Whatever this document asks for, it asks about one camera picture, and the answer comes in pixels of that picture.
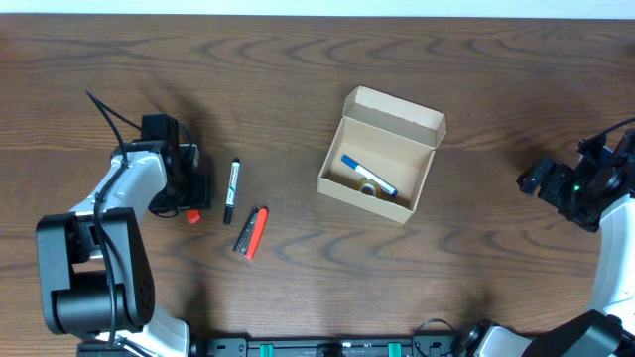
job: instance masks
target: white background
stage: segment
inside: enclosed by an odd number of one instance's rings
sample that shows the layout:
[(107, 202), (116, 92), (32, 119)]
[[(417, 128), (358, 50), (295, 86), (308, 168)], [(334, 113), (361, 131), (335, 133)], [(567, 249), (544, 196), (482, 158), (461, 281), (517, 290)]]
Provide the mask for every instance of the white background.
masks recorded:
[(0, 0), (0, 13), (635, 19), (635, 0)]

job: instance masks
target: red button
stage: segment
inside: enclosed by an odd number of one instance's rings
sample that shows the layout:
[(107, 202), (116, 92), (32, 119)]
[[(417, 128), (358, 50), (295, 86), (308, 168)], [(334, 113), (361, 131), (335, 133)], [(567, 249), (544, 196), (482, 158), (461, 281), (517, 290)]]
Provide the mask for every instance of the red button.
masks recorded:
[(188, 211), (188, 222), (190, 224), (196, 224), (200, 221), (200, 211), (198, 209), (191, 209)]

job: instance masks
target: box cutter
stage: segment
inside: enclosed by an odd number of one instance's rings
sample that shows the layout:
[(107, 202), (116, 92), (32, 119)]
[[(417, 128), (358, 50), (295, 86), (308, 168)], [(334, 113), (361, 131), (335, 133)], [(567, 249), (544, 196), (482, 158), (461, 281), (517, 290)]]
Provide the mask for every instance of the box cutter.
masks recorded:
[(236, 244), (234, 244), (234, 252), (249, 260), (254, 258), (254, 254), (256, 254), (258, 244), (260, 243), (260, 238), (265, 230), (268, 216), (269, 210), (267, 207), (260, 209), (254, 207), (254, 209), (251, 210), (251, 214), (249, 214), (249, 218), (247, 222), (245, 222), (245, 226), (242, 228), (242, 232), (240, 232)]

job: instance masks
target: teal connector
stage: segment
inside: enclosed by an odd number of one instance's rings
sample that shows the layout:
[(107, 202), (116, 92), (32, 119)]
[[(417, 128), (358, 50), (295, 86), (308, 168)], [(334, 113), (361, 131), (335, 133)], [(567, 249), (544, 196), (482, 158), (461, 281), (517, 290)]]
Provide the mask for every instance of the teal connector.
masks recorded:
[(388, 344), (388, 357), (401, 357), (401, 343), (391, 342)]
[(260, 345), (260, 357), (274, 357), (274, 345)]

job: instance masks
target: box lid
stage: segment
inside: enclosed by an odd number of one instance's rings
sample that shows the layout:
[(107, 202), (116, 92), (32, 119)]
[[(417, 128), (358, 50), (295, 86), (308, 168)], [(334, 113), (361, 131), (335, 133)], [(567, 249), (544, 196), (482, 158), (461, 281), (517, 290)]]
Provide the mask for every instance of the box lid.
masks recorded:
[(342, 115), (434, 149), (447, 131), (443, 113), (364, 86), (348, 94)]

